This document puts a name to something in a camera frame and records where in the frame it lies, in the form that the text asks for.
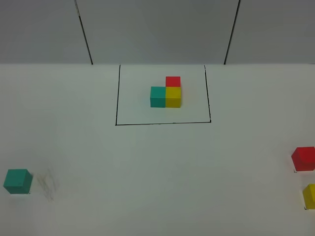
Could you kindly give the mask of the red template block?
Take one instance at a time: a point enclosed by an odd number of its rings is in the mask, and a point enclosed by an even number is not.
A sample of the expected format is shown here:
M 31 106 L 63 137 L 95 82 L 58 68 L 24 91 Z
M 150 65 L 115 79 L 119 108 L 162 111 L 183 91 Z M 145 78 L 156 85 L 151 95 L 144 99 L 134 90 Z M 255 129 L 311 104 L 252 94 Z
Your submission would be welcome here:
M 165 86 L 166 87 L 181 87 L 181 77 L 180 76 L 166 76 Z

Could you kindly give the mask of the yellow template block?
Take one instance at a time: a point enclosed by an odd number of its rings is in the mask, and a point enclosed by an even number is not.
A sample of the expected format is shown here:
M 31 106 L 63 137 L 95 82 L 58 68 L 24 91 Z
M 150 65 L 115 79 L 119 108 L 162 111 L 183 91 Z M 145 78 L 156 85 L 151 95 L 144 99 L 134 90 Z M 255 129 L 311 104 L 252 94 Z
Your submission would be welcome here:
M 182 102 L 181 87 L 166 87 L 165 106 L 180 108 Z

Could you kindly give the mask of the teal template block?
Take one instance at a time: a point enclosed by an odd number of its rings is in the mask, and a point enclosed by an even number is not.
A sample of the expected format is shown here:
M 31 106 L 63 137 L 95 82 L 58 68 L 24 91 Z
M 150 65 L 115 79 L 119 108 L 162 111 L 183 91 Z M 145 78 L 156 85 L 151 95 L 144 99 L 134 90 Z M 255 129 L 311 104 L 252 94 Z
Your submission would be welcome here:
M 165 108 L 166 87 L 151 87 L 150 106 L 153 108 Z

